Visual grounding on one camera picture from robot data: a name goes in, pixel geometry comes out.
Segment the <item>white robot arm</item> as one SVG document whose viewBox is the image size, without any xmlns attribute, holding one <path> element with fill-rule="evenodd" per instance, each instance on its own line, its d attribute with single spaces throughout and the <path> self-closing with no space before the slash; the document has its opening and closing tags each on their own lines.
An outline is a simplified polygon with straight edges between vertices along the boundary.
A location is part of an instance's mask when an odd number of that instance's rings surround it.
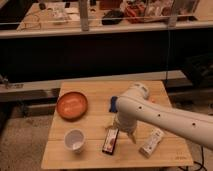
<svg viewBox="0 0 213 171">
<path fill-rule="evenodd" d="M 141 121 L 213 150 L 213 117 L 152 103 L 149 95 L 146 85 L 133 83 L 112 104 L 117 114 L 110 128 L 132 136 Z"/>
</svg>

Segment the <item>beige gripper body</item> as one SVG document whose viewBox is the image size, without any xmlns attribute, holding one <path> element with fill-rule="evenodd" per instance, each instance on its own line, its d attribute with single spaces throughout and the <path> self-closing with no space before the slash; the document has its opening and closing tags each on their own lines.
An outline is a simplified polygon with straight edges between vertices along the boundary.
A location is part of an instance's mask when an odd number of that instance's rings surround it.
<svg viewBox="0 0 213 171">
<path fill-rule="evenodd" d="M 118 129 L 118 127 L 115 125 L 109 125 L 109 126 L 105 127 L 106 131 L 108 131 L 109 129 Z M 136 144 L 136 138 L 134 136 L 134 133 L 127 132 L 126 135 L 134 144 Z"/>
</svg>

